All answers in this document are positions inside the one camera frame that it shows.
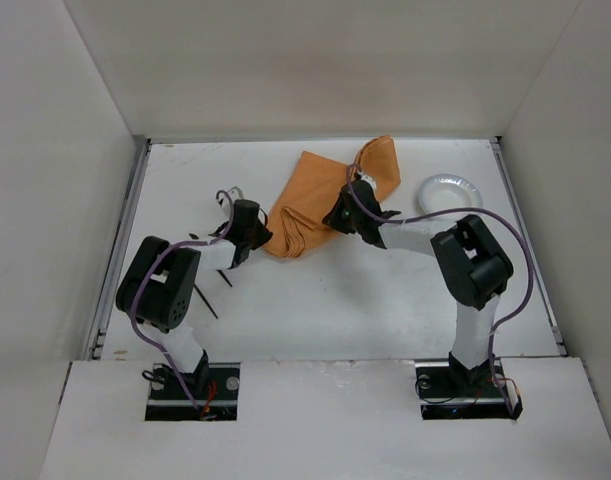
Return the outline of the orange cloth placemat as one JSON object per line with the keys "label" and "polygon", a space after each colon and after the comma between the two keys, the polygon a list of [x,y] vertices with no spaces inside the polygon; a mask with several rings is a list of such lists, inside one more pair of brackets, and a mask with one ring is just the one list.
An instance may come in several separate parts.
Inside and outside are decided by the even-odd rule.
{"label": "orange cloth placemat", "polygon": [[[357,153],[355,162],[375,179],[376,199],[389,197],[400,185],[394,140],[377,137]],[[346,184],[347,166],[304,151],[286,186],[273,205],[267,228],[273,233],[264,245],[277,258],[299,258],[332,240],[336,233],[323,224]]]}

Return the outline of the black metal knife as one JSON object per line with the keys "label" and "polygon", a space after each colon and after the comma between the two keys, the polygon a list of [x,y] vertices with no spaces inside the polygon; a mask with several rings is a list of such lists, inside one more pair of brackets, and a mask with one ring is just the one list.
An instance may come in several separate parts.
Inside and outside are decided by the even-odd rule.
{"label": "black metal knife", "polygon": [[217,270],[217,273],[220,275],[220,277],[225,281],[225,283],[230,287],[233,288],[233,284],[231,283],[231,281],[229,280],[229,278],[226,276],[226,274],[224,273],[224,271],[222,270]]}

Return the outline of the black metal fork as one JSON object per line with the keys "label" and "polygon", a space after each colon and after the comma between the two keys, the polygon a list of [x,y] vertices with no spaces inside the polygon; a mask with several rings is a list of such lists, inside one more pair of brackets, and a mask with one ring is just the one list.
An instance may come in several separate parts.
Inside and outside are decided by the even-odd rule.
{"label": "black metal fork", "polygon": [[216,311],[214,310],[214,308],[211,306],[210,302],[208,301],[207,297],[202,293],[202,291],[200,290],[200,288],[194,284],[193,285],[195,292],[198,294],[199,298],[201,299],[201,301],[204,303],[204,305],[207,307],[207,309],[209,310],[209,312],[211,313],[211,315],[218,320],[219,316],[217,315]]}

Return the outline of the white ceramic plate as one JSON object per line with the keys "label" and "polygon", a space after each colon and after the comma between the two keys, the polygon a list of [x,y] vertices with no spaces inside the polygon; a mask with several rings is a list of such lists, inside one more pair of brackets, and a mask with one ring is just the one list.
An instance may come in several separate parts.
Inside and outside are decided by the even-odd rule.
{"label": "white ceramic plate", "polygon": [[472,182],[445,173],[426,178],[417,192],[417,201],[424,213],[483,206],[482,196]]}

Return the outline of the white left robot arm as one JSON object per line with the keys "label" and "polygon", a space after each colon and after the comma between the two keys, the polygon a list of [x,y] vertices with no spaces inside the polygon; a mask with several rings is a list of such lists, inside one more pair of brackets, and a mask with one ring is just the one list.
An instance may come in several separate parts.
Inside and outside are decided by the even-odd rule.
{"label": "white left robot arm", "polygon": [[185,320],[200,273],[224,272],[248,260],[272,238],[260,205],[230,201],[229,219],[208,239],[172,244],[156,236],[140,244],[116,293],[136,336],[157,349],[192,397],[208,382],[209,359]]}

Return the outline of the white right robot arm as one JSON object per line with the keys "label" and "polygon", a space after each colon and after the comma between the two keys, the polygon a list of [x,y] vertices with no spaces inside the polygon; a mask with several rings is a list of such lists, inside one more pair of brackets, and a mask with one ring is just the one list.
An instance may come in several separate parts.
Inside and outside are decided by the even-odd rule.
{"label": "white right robot arm", "polygon": [[450,375],[462,386],[490,379],[489,335],[513,264],[477,215],[411,222],[399,214],[382,210],[372,185],[359,179],[342,187],[323,224],[336,232],[358,234],[380,249],[434,258],[457,306]]}

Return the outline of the left aluminium table rail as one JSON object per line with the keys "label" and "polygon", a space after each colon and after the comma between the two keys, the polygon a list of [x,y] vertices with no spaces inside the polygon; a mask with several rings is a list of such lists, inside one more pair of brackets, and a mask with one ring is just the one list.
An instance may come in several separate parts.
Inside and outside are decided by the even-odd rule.
{"label": "left aluminium table rail", "polygon": [[98,350],[107,331],[118,288],[119,276],[132,230],[137,204],[142,189],[145,171],[151,150],[151,139],[144,135],[133,136],[135,155],[130,175],[122,198],[120,214],[114,231],[110,255],[104,271],[101,290],[86,328],[79,359],[84,361],[100,358]]}

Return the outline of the aluminium table rail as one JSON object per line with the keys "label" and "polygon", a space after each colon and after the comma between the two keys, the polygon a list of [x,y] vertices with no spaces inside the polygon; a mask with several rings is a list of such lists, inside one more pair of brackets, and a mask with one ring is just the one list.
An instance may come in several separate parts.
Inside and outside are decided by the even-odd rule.
{"label": "aluminium table rail", "polygon": [[554,310],[552,308],[552,304],[551,304],[547,289],[545,287],[541,271],[539,269],[536,255],[535,255],[532,243],[530,241],[529,232],[527,230],[527,226],[526,226],[526,223],[524,221],[524,218],[521,212],[518,198],[516,196],[514,186],[512,185],[512,182],[511,182],[509,170],[508,170],[508,167],[506,165],[506,162],[503,156],[501,140],[502,138],[500,136],[492,137],[490,139],[490,145],[494,153],[494,156],[496,158],[496,163],[497,163],[500,175],[502,177],[506,192],[508,194],[514,217],[518,224],[518,230],[522,234],[522,237],[527,245],[527,249],[528,249],[530,260],[531,260],[532,267],[533,267],[533,278],[534,278],[534,284],[535,284],[534,289],[537,291],[536,296],[538,297],[539,301],[543,304],[546,310],[547,319],[550,324],[550,329],[552,331],[554,341],[557,345],[558,355],[561,357],[567,357],[569,353],[566,348],[563,336],[561,334],[560,327],[558,325],[558,321],[556,319]]}
{"label": "aluminium table rail", "polygon": [[86,328],[79,359],[84,361],[100,358],[98,350],[107,331],[118,288],[119,276],[132,230],[137,204],[142,189],[145,171],[151,150],[151,139],[144,135],[133,136],[135,155],[130,175],[122,198],[120,214],[114,231],[110,255],[104,271],[101,290]]}

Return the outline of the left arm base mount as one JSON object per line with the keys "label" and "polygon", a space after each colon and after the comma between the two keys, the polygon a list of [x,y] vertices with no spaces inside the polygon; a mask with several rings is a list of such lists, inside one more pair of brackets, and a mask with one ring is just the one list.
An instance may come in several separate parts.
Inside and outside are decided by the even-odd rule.
{"label": "left arm base mount", "polygon": [[236,421],[240,387],[240,363],[212,363],[204,386],[186,380],[190,400],[172,369],[155,363],[141,375],[149,383],[145,409],[152,422]]}

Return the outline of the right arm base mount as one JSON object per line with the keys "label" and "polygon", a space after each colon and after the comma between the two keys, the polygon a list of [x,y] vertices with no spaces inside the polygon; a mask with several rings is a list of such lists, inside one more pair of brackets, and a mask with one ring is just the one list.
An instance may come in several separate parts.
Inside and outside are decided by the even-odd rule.
{"label": "right arm base mount", "polygon": [[415,363],[414,389],[423,420],[518,420],[523,401],[516,382],[505,375],[500,359],[494,373],[466,380],[445,361]]}

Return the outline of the right aluminium table rail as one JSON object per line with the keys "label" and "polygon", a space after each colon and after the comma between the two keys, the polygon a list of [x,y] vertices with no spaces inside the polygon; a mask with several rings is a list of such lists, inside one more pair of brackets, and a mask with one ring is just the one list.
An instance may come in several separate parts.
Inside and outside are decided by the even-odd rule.
{"label": "right aluminium table rail", "polygon": [[512,182],[511,182],[509,170],[508,170],[508,167],[506,165],[506,162],[503,156],[501,140],[502,138],[500,136],[492,137],[490,139],[490,145],[494,153],[494,156],[496,158],[496,163],[497,163],[500,175],[502,177],[506,192],[508,194],[514,217],[518,224],[518,230],[522,234],[522,237],[527,245],[527,249],[528,249],[530,260],[531,260],[532,267],[533,267],[533,278],[534,278],[534,284],[535,284],[534,289],[537,291],[536,296],[538,297],[539,301],[543,304],[546,310],[547,319],[550,324],[550,329],[552,331],[554,341],[557,345],[558,355],[561,357],[567,357],[569,353],[566,348],[563,336],[561,334],[560,327],[558,325],[558,321],[556,319],[554,310],[552,308],[552,304],[551,304],[547,289],[545,287],[541,271],[539,269],[536,255],[535,255],[532,243],[530,241],[529,232],[527,230],[527,226],[526,226],[526,223],[524,221],[524,218],[521,212],[518,198],[516,196],[514,186],[512,185]]}

